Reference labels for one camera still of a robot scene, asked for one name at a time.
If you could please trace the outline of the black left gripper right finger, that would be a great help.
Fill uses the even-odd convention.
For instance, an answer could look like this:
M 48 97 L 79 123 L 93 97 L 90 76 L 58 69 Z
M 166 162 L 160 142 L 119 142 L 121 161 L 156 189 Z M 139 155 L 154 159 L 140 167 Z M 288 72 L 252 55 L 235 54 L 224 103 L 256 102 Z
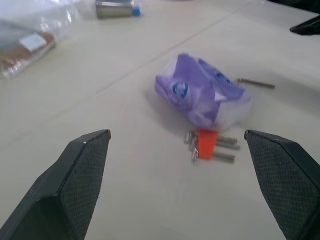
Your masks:
M 246 130 L 261 193 L 286 240 L 320 240 L 320 164 L 297 142 Z

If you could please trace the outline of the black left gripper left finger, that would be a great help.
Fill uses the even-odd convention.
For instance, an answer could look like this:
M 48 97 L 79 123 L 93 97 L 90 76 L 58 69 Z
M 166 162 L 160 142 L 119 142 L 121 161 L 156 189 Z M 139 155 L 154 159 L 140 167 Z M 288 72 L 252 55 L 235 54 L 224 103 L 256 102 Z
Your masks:
M 0 240 L 84 240 L 110 139 L 110 130 L 102 129 L 70 141 L 0 228 Z

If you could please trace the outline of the purple plastic snack bag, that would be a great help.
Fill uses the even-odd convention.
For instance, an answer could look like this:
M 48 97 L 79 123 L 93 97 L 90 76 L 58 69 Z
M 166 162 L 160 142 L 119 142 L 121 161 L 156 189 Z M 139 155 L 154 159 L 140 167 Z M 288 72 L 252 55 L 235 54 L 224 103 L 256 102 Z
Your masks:
M 200 129 L 224 131 L 251 111 L 252 96 L 201 58 L 180 53 L 156 75 L 155 91 Z

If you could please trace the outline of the clear bag of brown biscuits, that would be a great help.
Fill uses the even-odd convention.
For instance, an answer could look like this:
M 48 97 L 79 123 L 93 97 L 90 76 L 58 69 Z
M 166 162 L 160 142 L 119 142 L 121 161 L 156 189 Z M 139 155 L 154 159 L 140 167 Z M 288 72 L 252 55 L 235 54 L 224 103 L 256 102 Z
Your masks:
M 18 38 L 14 46 L 0 50 L 0 73 L 10 78 L 40 60 L 56 46 L 53 34 L 32 32 Z

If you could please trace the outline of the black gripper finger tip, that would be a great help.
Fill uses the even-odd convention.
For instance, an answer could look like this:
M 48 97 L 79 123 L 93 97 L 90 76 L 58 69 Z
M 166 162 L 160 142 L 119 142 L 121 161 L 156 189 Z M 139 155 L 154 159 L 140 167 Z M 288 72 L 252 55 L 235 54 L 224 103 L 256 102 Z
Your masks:
M 320 15 L 293 26 L 289 30 L 301 36 L 320 35 Z

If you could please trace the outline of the clear plastic bag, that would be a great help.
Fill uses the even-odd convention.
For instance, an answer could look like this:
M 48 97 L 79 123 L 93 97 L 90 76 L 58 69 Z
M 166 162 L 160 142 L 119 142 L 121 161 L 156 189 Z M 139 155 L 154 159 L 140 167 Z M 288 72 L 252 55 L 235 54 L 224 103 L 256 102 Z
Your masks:
M 34 32 L 49 33 L 60 41 L 79 20 L 73 0 L 0 0 L 0 51 Z

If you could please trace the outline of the silver metal can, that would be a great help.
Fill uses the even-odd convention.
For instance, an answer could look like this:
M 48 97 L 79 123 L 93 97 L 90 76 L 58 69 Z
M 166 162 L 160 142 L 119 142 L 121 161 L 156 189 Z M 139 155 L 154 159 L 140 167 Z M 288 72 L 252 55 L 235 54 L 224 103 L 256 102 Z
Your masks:
M 95 0 L 98 19 L 129 17 L 132 15 L 133 0 Z

